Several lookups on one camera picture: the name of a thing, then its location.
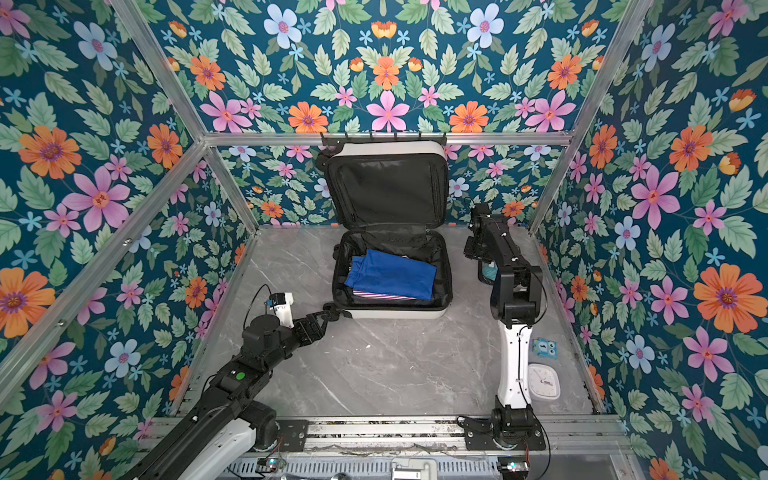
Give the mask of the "white black suitcase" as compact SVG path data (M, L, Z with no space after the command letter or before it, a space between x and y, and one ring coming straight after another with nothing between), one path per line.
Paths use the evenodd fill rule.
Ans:
M444 237L449 171L442 145L430 141L345 144L316 160L346 229L334 249L331 291L336 307L354 319L436 319L453 299ZM430 301L355 297L344 282L354 256L368 250L437 268Z

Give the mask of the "blue shirt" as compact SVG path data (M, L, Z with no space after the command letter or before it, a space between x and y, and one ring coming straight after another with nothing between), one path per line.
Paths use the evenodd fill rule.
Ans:
M368 250L353 257L344 284L364 293L430 301L436 275L429 263Z

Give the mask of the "red white striped shirt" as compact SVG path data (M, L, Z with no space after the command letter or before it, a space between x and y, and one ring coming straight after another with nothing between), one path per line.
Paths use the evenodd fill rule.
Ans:
M362 299L369 299L369 300L383 300L383 301L408 301L408 300L416 300L413 297L409 296L402 296L402 295L395 295L395 294L381 294L381 293L372 293L372 292L366 292L366 291L360 291L360 290L353 290L353 295L358 298Z

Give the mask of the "clear toiletry pouch black trim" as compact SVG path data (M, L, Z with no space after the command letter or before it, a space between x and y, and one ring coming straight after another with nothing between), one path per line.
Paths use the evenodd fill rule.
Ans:
M486 285L493 285L498 274L498 268L494 262L478 261L478 279Z

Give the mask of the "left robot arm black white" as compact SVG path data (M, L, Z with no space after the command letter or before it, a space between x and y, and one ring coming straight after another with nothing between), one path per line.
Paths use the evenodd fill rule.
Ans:
M295 350L321 340L341 313L326 304L290 326L274 314L243 330L237 355L214 375L200 399L125 479L216 479L252 448L274 448L279 427L273 408L256 400L275 368Z

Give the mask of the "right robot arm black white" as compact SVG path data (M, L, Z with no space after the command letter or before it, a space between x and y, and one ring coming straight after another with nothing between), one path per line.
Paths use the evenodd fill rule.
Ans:
M529 349L545 308L541 269L527 260L508 221L487 204L471 210L464 255L478 262L478 279L492 287L490 311L498 322L501 374L488 433L503 450L543 450L541 423L531 402Z

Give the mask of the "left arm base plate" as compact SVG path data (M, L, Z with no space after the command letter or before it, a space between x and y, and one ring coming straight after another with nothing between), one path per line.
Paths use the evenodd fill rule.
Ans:
M276 451L281 453L303 452L311 423L304 419L278 419L277 420L278 446Z

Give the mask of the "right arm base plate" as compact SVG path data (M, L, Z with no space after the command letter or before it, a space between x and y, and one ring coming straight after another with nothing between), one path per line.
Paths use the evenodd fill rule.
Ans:
M468 451L544 451L547 441L540 423L533 417L522 422L502 422L490 418L458 417Z

